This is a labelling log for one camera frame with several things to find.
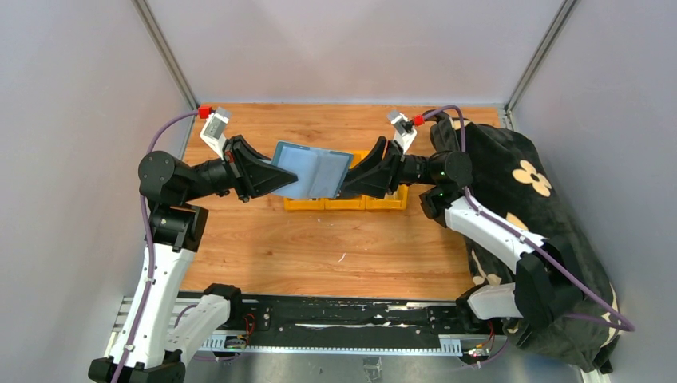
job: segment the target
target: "cable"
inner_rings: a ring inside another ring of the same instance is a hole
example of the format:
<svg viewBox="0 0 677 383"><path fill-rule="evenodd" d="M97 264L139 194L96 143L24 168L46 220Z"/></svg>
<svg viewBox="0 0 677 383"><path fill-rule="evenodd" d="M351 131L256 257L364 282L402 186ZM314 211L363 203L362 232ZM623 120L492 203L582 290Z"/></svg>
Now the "cable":
<svg viewBox="0 0 677 383"><path fill-rule="evenodd" d="M478 349L481 349L481 348L483 348L485 345L489 344L489 342L491 342L491 341L493 340L493 338L495 337L495 335L496 335L496 334L493 332L493 323L492 323L491 321L487 321L487 323L488 323L489 328L491 329L491 331L489 331L489 337L487 338L486 341L484 341L484 342L480 343L479 345L476 345L476 346L475 346L475 347L478 348Z"/></svg>
<svg viewBox="0 0 677 383"><path fill-rule="evenodd" d="M489 347L489 353L493 351L493 343L496 341L496 332L493 330L493 323L489 321L489 327L491 327L491 346Z"/></svg>
<svg viewBox="0 0 677 383"><path fill-rule="evenodd" d="M245 317L251 317L251 330L247 332L247 335L251 335L251 333L253 333L254 329L256 328L256 317L252 313L247 313Z"/></svg>
<svg viewBox="0 0 677 383"><path fill-rule="evenodd" d="M190 310L194 307L197 307L197 305L195 305L195 304L188 305L188 306L184 307L184 309L181 312L179 312L179 314L176 316L176 322L174 322L174 328L176 328L179 325L179 321L184 316L184 314L186 314L186 311L188 311L188 310Z"/></svg>
<svg viewBox="0 0 677 383"><path fill-rule="evenodd" d="M195 305L195 304L188 305L188 306L184 307L184 309L181 312L179 312L179 315L176 316L176 322L174 322L174 328L176 328L179 325L179 322L182 319L182 317L186 314L186 311L188 311L192 308L195 308L195 307L197 307L197 305ZM239 353L239 354L232 356L232 357L201 357L199 355L193 355L192 360L194 360L194 361L232 361L232 360L235 360L236 358L238 358L240 355L242 355L242 354Z"/></svg>
<svg viewBox="0 0 677 383"><path fill-rule="evenodd" d="M247 317L243 317L244 319L244 333L246 334L246 338L244 341L249 345L249 319Z"/></svg>
<svg viewBox="0 0 677 383"><path fill-rule="evenodd" d="M505 342L503 342L503 345L501 346L498 351L490 356L487 360L485 361L478 361L477 363L473 363L472 365L462 365L461 367L458 367L456 369L450 369L450 370L445 370L443 371L444 373L457 373L460 371L464 371L467 369L480 369L484 367L485 365L488 365L489 363L492 363L493 361L497 360L508 348L508 340L506 339Z"/></svg>
<svg viewBox="0 0 677 383"><path fill-rule="evenodd" d="M163 125L160 130L155 133L155 136L152 137L150 141L150 145L148 146L148 150L146 150L146 154L149 154L150 152L153 151L155 148L155 144L157 144L157 141L160 139L160 136L162 136L162 133L164 133L165 130L169 129L170 126L174 125L176 122L183 120L186 117L190 116L196 116L197 115L197 110L193 110L188 113L184 113L180 116L174 117L170 121L167 122L167 124ZM146 308L146 303L148 302L148 296L150 295L150 289L152 286L152 277L155 273L155 246L152 242L152 232L150 230L150 222L148 221L148 208L146 207L146 198L141 195L141 216L144 220L144 229L145 229L145 234L146 234L146 246L148 246L148 274L147 274L147 280L144 286L144 291L141 294L141 301L139 302L139 306L137 308L137 313L134 315L134 319L132 321L132 325L129 327L129 335L127 336L127 343L125 344L124 349L122 350L122 355L120 357L119 362L117 363L117 367L115 368L115 372L113 373L113 378L111 379L111 383L117 383L118 379L120 379L120 374L122 373L122 369L125 367L125 363L127 362L127 358L129 357L129 347L132 347L134 344L134 338L137 335L137 330L139 328L139 324L141 323L141 317L144 315L144 310Z"/></svg>
<svg viewBox="0 0 677 383"><path fill-rule="evenodd" d="M429 113L426 113L423 118L428 119L434 116L437 113L440 113L444 110L447 109L453 109L458 113L458 118L461 120L461 151L465 152L465 120L463 119L463 114L461 113L461 109L458 108L456 105L447 105L443 106L441 108L437 108ZM569 313L565 314L564 316L566 318L571 318L571 319L580 319L580 320L585 320L589 322L593 322L602 326L606 327L611 327L613 329L617 330L622 330L622 331L627 331L627 332L632 332L635 331L635 325L633 325L627 318L625 318L620 312L617 310L614 310L611 305L606 303L600 296L595 294L592 290L590 290L587 286L585 286L581 281L579 281L573 274L567 271L566 268L564 268L559 262L557 262L550 254L548 254L547 251L543 250L535 244L531 239L523 237L521 233L512 227L508 225L507 223L504 223L502 220L497 219L492 217L491 215L487 214L483 210L481 210L471 199L472 194L470 193L470 189L468 187L463 188L464 192L464 197L465 200L468 202L468 205L479 215L485 217L489 221L495 223L499 227L505 229L507 232L510 234L514 235L516 238L518 238L520 241L523 240L526 244L528 244L533 250L535 250L539 255L541 255L545 260L547 260L550 264L552 264L566 279L569 280L574 286L578 287L581 291L583 291L583 294L587 295L592 301L597 303L599 306L601 306L603 309L605 309L615 320L622 322L621 325L618 325L616 323L611 323L603 320L602 318L597 318L593 317L591 315L586 315L586 314L578 314L578 313Z"/></svg>

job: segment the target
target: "black fabric cover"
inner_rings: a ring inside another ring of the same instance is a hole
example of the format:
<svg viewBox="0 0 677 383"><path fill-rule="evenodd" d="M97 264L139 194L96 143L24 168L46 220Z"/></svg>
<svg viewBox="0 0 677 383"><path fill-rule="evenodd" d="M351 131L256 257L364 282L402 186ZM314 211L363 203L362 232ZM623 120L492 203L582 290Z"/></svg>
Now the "black fabric cover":
<svg viewBox="0 0 677 383"><path fill-rule="evenodd" d="M532 141L507 129L468 120L466 123L466 151L473 163L472 191L477 200L518 227L546 238L566 236L580 263L582 282L617 309L615 293L602 265L550 184ZM453 134L461 142L459 128L458 120L433 126L430 138L436 150L452 148ZM472 240L465 238L465 242L475 284L513 282L514 275L499 259ZM614 320L589 298L574 311ZM523 320L506 319L503 330L520 349L577 365L586 372L608 361L617 336L617 330L569 318L558 318L542 330L530 329Z"/></svg>

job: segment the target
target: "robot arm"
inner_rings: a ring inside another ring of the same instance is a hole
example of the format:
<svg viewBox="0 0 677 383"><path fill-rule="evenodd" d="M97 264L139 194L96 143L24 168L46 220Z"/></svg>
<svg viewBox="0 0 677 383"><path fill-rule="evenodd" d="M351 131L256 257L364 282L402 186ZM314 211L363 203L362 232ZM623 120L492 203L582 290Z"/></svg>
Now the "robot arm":
<svg viewBox="0 0 677 383"><path fill-rule="evenodd" d="M117 342L108 357L94 360L89 377L96 382L110 382L118 364L123 364L118 381L183 381L185 366L202 341L218 326L238 321L242 313L240 289L212 285L200 303L176 327L170 324L171 310L207 222L208 211L192 206L190 201L235 191L248 202L298 180L295 174L277 168L255 151L242 136L226 139L223 131L229 114L223 109L212 111L200 137L219 158L189 166L167 152L151 152L138 169L140 193L148 199L149 226L156 259L152 288L145 294L148 277L138 282L133 304ZM462 190L472 183L472 166L466 153L459 150L438 152L430 157L407 155L417 132L401 113L391 113L390 122L396 133L393 140L379 137L370 154L351 169L341 187L344 195L363 194L382 198L397 190L400 184L428 184L432 188L421 194L422 208L429 219L443 227L458 231L490 250L516 275L516 282L502 286L477 286L457 301L459 313L466 313L468 323L496 317L525 318L533 326L546 326L572 304L581 299L576 289L569 288L547 270L524 244L511 236L506 227L520 230L501 217L485 210ZM541 245L550 254L557 253L563 264L573 257L562 251L566 243L545 241L527 231L524 238ZM144 268L152 263L145 250ZM144 306L133 345L127 345L129 329L136 313ZM123 362L123 354L128 357Z"/></svg>
<svg viewBox="0 0 677 383"><path fill-rule="evenodd" d="M270 165L242 136L226 140L223 130L227 122L225 111L217 109L200 134L212 143L210 147L222 148L218 159L189 166L167 152L155 151L139 163L139 191L150 207L148 222L155 255L152 287L145 292L146 271L152 264L146 248L144 271L127 320L110 355L91 363L90 379L110 382L122 362L117 381L183 381L186 365L204 339L223 324L241 321L240 289L214 284L178 326L170 324L181 281L198 251L208 216L206 209L189 202L212 194L228 195L231 190L248 202L297 180L295 174ZM130 328L141 306L144 310L137 335L133 345L128 345Z"/></svg>
<svg viewBox="0 0 677 383"><path fill-rule="evenodd" d="M411 127L404 116L391 121L398 132ZM432 185L420 195L426 217L472 239L515 275L515 283L476 286L463 294L457 306L466 322L524 318L534 329L544 328L583 299L583 293L559 271L546 266L533 248L547 251L580 280L580 266L566 239L545 239L515 227L464 193L473 182L472 164L458 143L451 150L424 157L406 154L402 142L397 135L391 141L380 137L370 154L348 172L341 191L383 198L400 184Z"/></svg>

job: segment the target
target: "metal corner post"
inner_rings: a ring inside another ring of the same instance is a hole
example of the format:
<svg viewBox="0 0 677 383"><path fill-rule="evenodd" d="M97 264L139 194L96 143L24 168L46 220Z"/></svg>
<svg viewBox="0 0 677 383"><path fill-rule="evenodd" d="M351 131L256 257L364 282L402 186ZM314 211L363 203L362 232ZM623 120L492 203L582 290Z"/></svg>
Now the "metal corner post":
<svg viewBox="0 0 677 383"><path fill-rule="evenodd" d="M160 26L157 24L155 17L152 15L152 11L148 5L147 0L132 0L132 4L137 9L141 21L146 26L148 34L150 34L153 42L155 42L157 50L160 52L164 63L167 65L169 72L172 74L172 77L174 78L176 85L179 87L181 94L186 100L186 103L188 103L190 108L197 109L200 104L197 102L195 94L192 92L192 89L188 84L188 80L186 80L184 73L181 72L181 68L176 62L172 50L169 49L167 40L165 40L164 35L160 30Z"/></svg>
<svg viewBox="0 0 677 383"><path fill-rule="evenodd" d="M564 0L560 6L555 18L550 23L548 31L543 36L543 39L540 41L536 52L533 54L531 61L527 65L525 71L522 73L522 77L517 82L513 93L508 99L508 103L505 104L505 115L508 117L508 120L512 120L513 110L515 106L520 101L521 97L524 95L529 82L533 79L536 71L539 69L540 65L543 63L543 60L548 55L548 52L552 48L552 44L557 39L557 36L560 34L560 31L564 28L564 24L571 16L573 9L578 4L578 0Z"/></svg>

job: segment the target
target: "red connector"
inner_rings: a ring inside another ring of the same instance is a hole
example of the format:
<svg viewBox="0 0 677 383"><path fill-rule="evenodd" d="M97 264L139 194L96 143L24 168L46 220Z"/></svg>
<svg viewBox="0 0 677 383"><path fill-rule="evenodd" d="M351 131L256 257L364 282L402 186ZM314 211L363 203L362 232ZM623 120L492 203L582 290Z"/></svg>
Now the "red connector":
<svg viewBox="0 0 677 383"><path fill-rule="evenodd" d="M418 116L414 116L414 118L411 119L411 122L414 123L414 126L421 126L426 122L426 120L424 120L423 116L419 114Z"/></svg>
<svg viewBox="0 0 677 383"><path fill-rule="evenodd" d="M209 117L210 114L212 114L214 110L212 109L211 106L200 106L197 109L197 116L202 119L206 119Z"/></svg>

